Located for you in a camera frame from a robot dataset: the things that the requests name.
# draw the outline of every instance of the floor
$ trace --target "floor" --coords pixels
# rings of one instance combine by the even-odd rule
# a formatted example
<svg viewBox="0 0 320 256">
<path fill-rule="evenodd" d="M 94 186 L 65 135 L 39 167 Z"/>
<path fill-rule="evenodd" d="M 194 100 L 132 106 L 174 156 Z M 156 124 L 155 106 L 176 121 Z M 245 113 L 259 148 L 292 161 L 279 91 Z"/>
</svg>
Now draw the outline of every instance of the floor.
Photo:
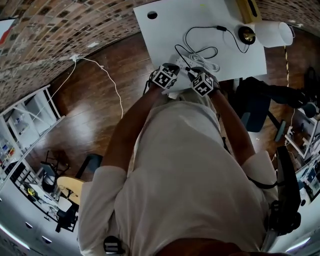
<svg viewBox="0 0 320 256">
<path fill-rule="evenodd" d="M 287 47 L 290 87 L 303 87 L 304 73 L 309 66 L 319 70 L 319 45 L 320 38 L 301 30 L 295 31 L 294 44 Z M 257 78 L 270 85 L 286 86 L 284 48 L 266 48 L 265 54 L 267 75 Z M 109 71 L 117 84 L 124 111 L 142 95 L 145 82 L 154 70 L 140 33 L 100 50 L 89 59 L 99 62 Z M 51 92 L 62 84 L 72 69 L 69 68 L 53 81 Z M 96 64 L 83 60 L 76 65 L 74 73 L 53 100 L 66 118 L 35 146 L 27 160 L 36 170 L 39 162 L 45 159 L 47 150 L 55 154 L 62 152 L 63 161 L 71 166 L 67 174 L 74 176 L 87 154 L 104 154 L 121 117 L 119 98 L 107 74 Z M 284 119 L 289 125 L 293 109 L 273 102 L 270 111 L 278 120 Z M 275 134 L 276 129 L 267 118 L 261 132 L 250 134 L 255 150 L 267 150 L 272 158 L 276 146 L 284 144 L 283 140 L 276 145 Z M 88 171 L 82 176 L 85 181 L 91 178 L 92 173 Z"/>
</svg>

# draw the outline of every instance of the brick wall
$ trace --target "brick wall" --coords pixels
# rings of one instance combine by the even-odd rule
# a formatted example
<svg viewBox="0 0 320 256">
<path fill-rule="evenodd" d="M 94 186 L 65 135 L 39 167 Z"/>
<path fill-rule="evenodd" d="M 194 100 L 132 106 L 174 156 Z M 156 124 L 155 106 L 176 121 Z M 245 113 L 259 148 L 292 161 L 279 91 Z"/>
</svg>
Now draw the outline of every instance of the brick wall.
<svg viewBox="0 0 320 256">
<path fill-rule="evenodd" d="M 0 0 L 0 19 L 17 18 L 0 45 L 0 110 L 46 85 L 88 55 L 139 31 L 133 8 L 154 0 Z M 264 19 L 295 20 L 320 32 L 317 0 L 257 0 Z M 90 43 L 99 42 L 93 48 Z"/>
</svg>

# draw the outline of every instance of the white lamp shade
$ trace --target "white lamp shade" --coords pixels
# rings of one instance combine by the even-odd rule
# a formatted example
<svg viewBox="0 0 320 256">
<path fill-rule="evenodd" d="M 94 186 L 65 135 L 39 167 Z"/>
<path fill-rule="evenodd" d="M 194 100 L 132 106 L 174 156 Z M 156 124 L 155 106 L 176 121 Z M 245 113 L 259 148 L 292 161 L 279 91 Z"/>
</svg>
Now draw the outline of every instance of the white lamp shade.
<svg viewBox="0 0 320 256">
<path fill-rule="evenodd" d="M 284 22 L 263 20 L 254 25 L 254 32 L 267 48 L 289 46 L 294 40 L 290 27 Z"/>
<path fill-rule="evenodd" d="M 62 196 L 59 197 L 58 208 L 61 211 L 66 212 L 69 210 L 71 206 L 72 206 L 72 203 L 68 199 Z"/>
</svg>

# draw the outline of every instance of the black cable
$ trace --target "black cable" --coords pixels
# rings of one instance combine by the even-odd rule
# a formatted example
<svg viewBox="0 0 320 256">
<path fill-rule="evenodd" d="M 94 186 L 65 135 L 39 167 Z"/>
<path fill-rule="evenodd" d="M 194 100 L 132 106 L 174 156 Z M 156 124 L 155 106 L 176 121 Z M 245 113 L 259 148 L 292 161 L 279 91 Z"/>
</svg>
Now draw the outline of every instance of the black cable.
<svg viewBox="0 0 320 256">
<path fill-rule="evenodd" d="M 243 54 L 246 54 L 247 51 L 249 50 L 250 45 L 248 45 L 248 48 L 247 48 L 245 51 L 242 51 L 242 50 L 239 48 L 239 45 L 238 45 L 238 43 L 237 43 L 237 40 L 236 40 L 234 34 L 233 34 L 229 29 L 227 29 L 226 31 L 228 31 L 228 32 L 233 36 L 233 39 L 234 39 L 235 44 L 236 44 L 236 47 L 238 47 L 239 51 L 240 51 L 241 53 L 243 53 Z"/>
<path fill-rule="evenodd" d="M 216 47 L 214 47 L 214 46 L 209 46 L 209 47 L 204 48 L 204 49 L 202 49 L 202 50 L 195 51 L 195 50 L 193 50 L 193 49 L 191 48 L 191 46 L 188 44 L 188 41 L 187 41 L 187 35 L 188 35 L 188 33 L 189 33 L 191 30 L 193 30 L 193 29 L 216 29 L 216 28 L 217 28 L 217 26 L 194 26 L 194 27 L 189 28 L 189 30 L 188 30 L 188 31 L 185 33 L 185 35 L 184 35 L 184 42 L 185 42 L 185 44 L 189 47 L 189 49 L 190 49 L 191 51 L 193 51 L 193 52 L 189 52 L 188 50 L 187 50 L 187 52 L 190 53 L 190 54 L 193 54 L 193 53 L 198 54 L 198 53 L 200 53 L 200 52 L 202 52 L 202 51 L 204 51 L 204 50 L 207 50 L 207 49 L 209 49 L 209 48 L 213 48 L 213 49 L 215 49 L 215 54 L 212 55 L 212 56 L 210 56 L 210 57 L 204 57 L 204 59 L 207 60 L 207 59 L 211 59 L 211 58 L 217 56 L 217 54 L 218 54 L 218 49 L 217 49 Z"/>
<path fill-rule="evenodd" d="M 182 54 L 178 51 L 178 49 L 177 49 L 177 46 L 180 46 L 180 47 L 182 47 L 184 50 L 186 50 L 186 48 L 184 48 L 182 45 L 180 45 L 180 44 L 176 44 L 175 46 L 174 46 L 174 48 L 175 48 L 175 50 L 176 50 L 176 52 L 180 55 L 180 57 L 183 59 L 183 61 L 189 66 L 189 68 L 191 69 L 191 66 L 189 65 L 189 63 L 186 61 L 186 59 L 182 56 Z"/>
<path fill-rule="evenodd" d="M 145 95 L 146 90 L 147 90 L 147 87 L 148 87 L 148 85 L 149 85 L 149 82 L 150 82 L 149 80 L 145 82 L 145 87 L 144 87 L 144 90 L 143 90 L 143 94 L 142 94 L 142 95 Z"/>
<path fill-rule="evenodd" d="M 222 31 L 222 32 L 228 31 L 228 32 L 233 36 L 234 42 L 235 42 L 235 44 L 236 44 L 236 47 L 238 48 L 238 50 L 239 50 L 241 53 L 245 54 L 245 53 L 247 53 L 247 51 L 249 50 L 250 45 L 248 45 L 248 48 L 247 48 L 245 51 L 242 51 L 242 50 L 240 49 L 238 43 L 237 43 L 237 40 L 236 40 L 236 37 L 234 36 L 234 34 L 233 34 L 229 29 L 227 29 L 227 28 L 224 27 L 224 26 L 194 26 L 194 27 L 189 28 L 189 30 L 186 32 L 186 34 L 185 34 L 185 36 L 184 36 L 185 44 L 186 44 L 186 45 L 190 48 L 190 50 L 192 50 L 192 51 L 194 51 L 194 50 L 193 50 L 193 49 L 191 48 L 191 46 L 188 44 L 187 35 L 188 35 L 188 33 L 189 33 L 191 30 L 193 30 L 193 29 L 217 29 L 217 30 L 220 30 L 220 31 Z M 204 50 L 206 50 L 206 49 L 209 49 L 209 48 L 214 48 L 214 49 L 216 50 L 216 53 L 215 53 L 215 55 L 213 55 L 213 56 L 211 56 L 211 57 L 206 57 L 206 58 L 204 58 L 204 59 L 211 59 L 211 58 L 217 56 L 217 54 L 218 54 L 218 49 L 217 49 L 216 47 L 214 47 L 214 46 L 210 46 L 210 47 L 207 47 L 207 48 L 205 48 L 205 49 L 202 49 L 201 51 L 194 51 L 194 52 L 195 52 L 195 53 L 199 53 L 199 52 L 202 52 L 202 51 L 204 51 Z"/>
</svg>

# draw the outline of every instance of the white table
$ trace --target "white table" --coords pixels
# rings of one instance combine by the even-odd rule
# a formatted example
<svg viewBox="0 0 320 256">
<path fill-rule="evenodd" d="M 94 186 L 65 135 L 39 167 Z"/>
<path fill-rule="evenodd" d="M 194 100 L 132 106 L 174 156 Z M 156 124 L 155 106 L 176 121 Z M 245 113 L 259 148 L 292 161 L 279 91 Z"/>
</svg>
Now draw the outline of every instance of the white table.
<svg viewBox="0 0 320 256">
<path fill-rule="evenodd" d="M 191 27 L 224 26 L 237 38 L 238 27 L 243 26 L 235 0 L 161 0 L 136 7 L 134 12 L 155 68 L 163 63 L 174 63 L 173 60 L 179 57 L 175 45 L 185 46 L 184 36 Z M 157 17 L 149 19 L 149 12 L 156 12 Z M 195 28 L 188 33 L 187 39 L 195 51 L 217 47 L 218 55 L 210 61 L 220 66 L 214 73 L 218 81 L 267 73 L 265 50 L 258 40 L 244 54 L 238 50 L 229 32 L 215 28 Z M 242 51 L 248 47 L 239 39 L 237 42 Z M 180 47 L 178 49 L 183 55 L 187 54 Z M 212 53 L 214 50 L 209 49 L 200 55 L 207 57 Z M 189 85 L 188 78 L 179 74 L 170 92 L 186 89 Z"/>
<path fill-rule="evenodd" d="M 31 183 L 29 185 L 35 192 L 37 192 L 38 197 L 41 198 L 46 204 L 53 207 L 58 207 L 58 202 L 49 193 L 45 192 L 41 186 Z"/>
</svg>

